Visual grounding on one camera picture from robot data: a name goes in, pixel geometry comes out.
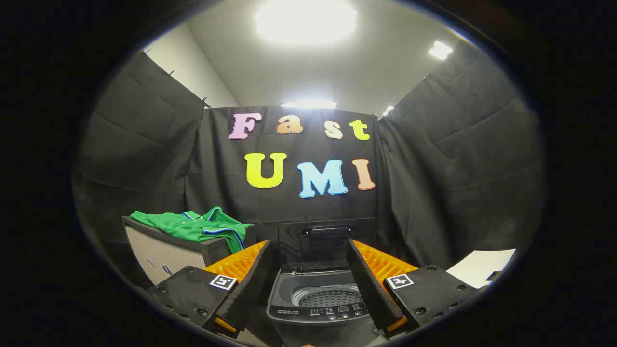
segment green shirt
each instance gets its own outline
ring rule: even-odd
[[[240,223],[224,214],[218,206],[203,216],[193,211],[163,214],[145,214],[135,211],[130,217],[182,240],[203,242],[222,237],[232,253],[244,249],[246,228],[251,226],[251,224]]]

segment washing machine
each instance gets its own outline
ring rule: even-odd
[[[346,261],[347,239],[373,243],[374,227],[374,219],[279,225],[267,316],[283,345],[355,347],[379,336]]]

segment blue letter m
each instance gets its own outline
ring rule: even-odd
[[[298,164],[298,170],[302,173],[302,191],[300,192],[300,197],[312,198],[315,196],[315,191],[311,188],[311,183],[320,195],[326,192],[328,182],[330,182],[328,194],[345,194],[347,192],[347,187],[343,183],[341,165],[343,165],[342,161],[339,159],[332,159],[326,163],[323,173],[320,173],[315,167],[315,164],[311,162],[302,162]]]

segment yellow letter u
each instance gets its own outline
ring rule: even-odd
[[[266,158],[262,153],[249,153],[246,160],[246,180],[255,188],[274,188],[283,181],[283,161],[285,153],[272,153],[270,159],[274,162],[274,174],[270,178],[262,177],[262,160]]]

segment washing machine control panel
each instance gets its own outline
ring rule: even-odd
[[[335,322],[368,314],[363,302],[331,307],[270,306],[270,315],[299,322]]]

